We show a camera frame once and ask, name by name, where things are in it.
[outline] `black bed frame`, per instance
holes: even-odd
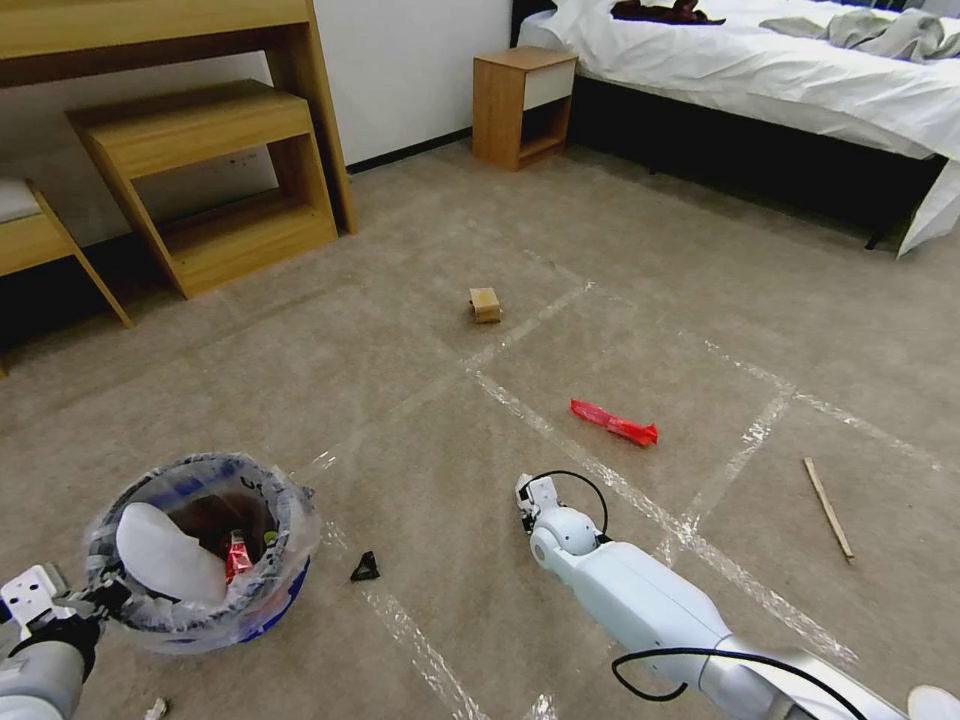
[[[510,44],[551,0],[513,0]],[[577,76],[569,139],[696,182],[822,214],[872,250],[902,236],[946,158],[915,160]]]

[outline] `white bed sheet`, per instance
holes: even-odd
[[[521,43],[565,47],[584,75],[878,147],[949,159],[900,245],[900,255],[949,233],[960,218],[960,60],[918,65],[764,30],[771,17],[826,25],[850,8],[810,0],[701,0],[723,26],[619,22],[615,0],[560,0],[521,27]],[[960,21],[944,21],[948,33]]]

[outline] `wooden stick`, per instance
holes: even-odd
[[[830,527],[833,528],[833,534],[837,536],[837,542],[840,543],[840,549],[843,550],[844,557],[847,558],[847,562],[853,560],[853,550],[850,547],[850,543],[847,542],[847,536],[843,532],[843,527],[840,525],[840,520],[837,518],[837,513],[833,510],[833,505],[830,504],[830,499],[827,497],[827,491],[823,488],[823,483],[820,482],[820,477],[817,475],[817,469],[813,466],[813,458],[804,458],[803,464],[807,468],[807,475],[810,476],[810,482],[813,483],[813,489],[817,491],[817,497],[820,498],[820,504],[823,505],[823,512],[827,515],[827,520],[830,521]]]

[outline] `white wall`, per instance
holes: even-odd
[[[315,0],[347,164],[473,124],[473,56],[507,47],[510,0]]]
[[[472,58],[506,47],[510,0],[315,4],[348,165],[470,126]],[[262,54],[0,90],[0,176],[35,180],[81,245],[123,235],[129,226],[64,112],[243,77],[268,81]],[[193,182],[181,180],[188,173]],[[137,187],[151,213],[166,219],[275,182],[261,149]]]
[[[944,17],[960,15],[960,0],[924,0],[920,7]]]

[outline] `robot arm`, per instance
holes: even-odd
[[[20,643],[0,662],[0,720],[68,720],[93,669],[110,608],[129,591],[106,580],[69,596],[53,565],[34,565],[0,588],[0,623],[16,622]]]
[[[593,619],[631,653],[614,663],[614,672],[621,661],[638,659],[681,686],[669,696],[652,697],[617,673],[635,694],[667,700],[690,686],[737,720],[906,720],[883,698],[810,653],[761,651],[733,635],[701,590],[636,546],[611,541],[587,515],[564,507],[549,475],[522,476],[515,494],[534,559],[568,585]],[[929,703],[922,704],[936,705],[939,712],[914,715],[914,720],[960,717],[960,703],[943,691],[931,697],[927,690]],[[911,709],[914,705],[911,696]]]

